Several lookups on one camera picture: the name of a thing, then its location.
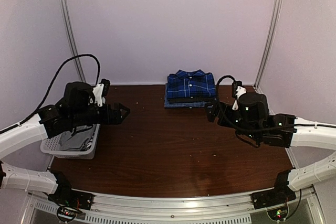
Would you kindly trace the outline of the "light blue checked shirt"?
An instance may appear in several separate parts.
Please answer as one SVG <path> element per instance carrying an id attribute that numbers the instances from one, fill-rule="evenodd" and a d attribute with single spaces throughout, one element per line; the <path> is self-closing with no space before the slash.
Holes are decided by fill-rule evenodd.
<path id="1" fill-rule="evenodd" d="M 167 84 L 165 84 L 165 93 L 164 93 L 164 108 L 165 109 L 176 109 L 176 108 L 204 108 L 205 105 L 209 102 L 215 101 L 215 98 L 210 98 L 207 101 L 201 100 L 201 101 L 192 101 L 192 102 L 178 102 L 173 103 L 170 102 L 167 98 Z"/>

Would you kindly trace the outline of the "blue plaid long sleeve shirt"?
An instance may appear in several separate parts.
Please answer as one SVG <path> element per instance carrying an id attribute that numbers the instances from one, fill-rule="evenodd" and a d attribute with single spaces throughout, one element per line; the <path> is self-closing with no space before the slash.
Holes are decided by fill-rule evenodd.
<path id="1" fill-rule="evenodd" d="M 166 94 L 168 99 L 214 98 L 216 87 L 213 74 L 201 69 L 171 73 L 167 77 Z"/>

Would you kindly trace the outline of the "dark striped shirt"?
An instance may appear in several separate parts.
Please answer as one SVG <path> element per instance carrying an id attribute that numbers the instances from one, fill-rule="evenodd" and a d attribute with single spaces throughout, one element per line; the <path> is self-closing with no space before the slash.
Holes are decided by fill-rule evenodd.
<path id="1" fill-rule="evenodd" d="M 169 103 L 194 103 L 194 102 L 211 102 L 215 98 L 207 97 L 188 97 L 188 98 L 166 98 Z"/>

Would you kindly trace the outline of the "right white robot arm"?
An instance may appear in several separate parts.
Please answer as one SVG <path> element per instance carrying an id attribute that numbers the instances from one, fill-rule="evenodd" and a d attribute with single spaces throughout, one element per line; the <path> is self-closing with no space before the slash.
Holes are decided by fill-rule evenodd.
<path id="1" fill-rule="evenodd" d="M 233 105 L 214 100 L 205 105 L 210 122 L 235 130 L 242 142 L 259 148 L 262 144 L 274 147 L 314 147 L 335 151 L 335 125 L 305 120 L 291 114 L 269 113 L 264 94 L 236 94 Z M 303 168 L 279 173 L 269 192 L 272 203 L 279 204 L 289 196 L 314 183 L 335 177 L 335 153 Z"/>

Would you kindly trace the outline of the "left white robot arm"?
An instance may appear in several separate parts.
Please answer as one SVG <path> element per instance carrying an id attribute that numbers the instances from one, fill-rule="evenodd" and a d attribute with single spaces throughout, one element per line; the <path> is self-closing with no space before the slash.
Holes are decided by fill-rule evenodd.
<path id="1" fill-rule="evenodd" d="M 130 114 L 121 103 L 107 104 L 110 82 L 95 87 L 84 82 L 66 84 L 64 96 L 55 104 L 37 109 L 22 122 L 1 130 L 1 158 L 35 142 L 53 138 L 79 126 L 119 125 Z M 64 205 L 76 197 L 62 173 L 38 172 L 1 162 L 1 189 L 38 191 L 54 195 Z"/>

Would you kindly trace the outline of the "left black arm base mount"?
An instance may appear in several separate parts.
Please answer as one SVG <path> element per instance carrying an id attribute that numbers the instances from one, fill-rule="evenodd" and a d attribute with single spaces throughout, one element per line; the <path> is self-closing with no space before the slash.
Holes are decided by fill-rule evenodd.
<path id="1" fill-rule="evenodd" d="M 48 199 L 62 206 L 77 210 L 90 210 L 93 194 L 74 190 L 70 181 L 62 172 L 51 171 L 56 178 L 57 188 L 53 194 L 48 194 Z"/>

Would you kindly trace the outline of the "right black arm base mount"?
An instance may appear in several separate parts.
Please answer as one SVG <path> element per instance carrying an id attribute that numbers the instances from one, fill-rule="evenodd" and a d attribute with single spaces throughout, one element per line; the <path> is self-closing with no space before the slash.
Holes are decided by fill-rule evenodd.
<path id="1" fill-rule="evenodd" d="M 296 199 L 296 193 L 289 188 L 288 176 L 290 172 L 291 170 L 280 172 L 277 175 L 273 189 L 251 194 L 254 209 L 281 205 Z"/>

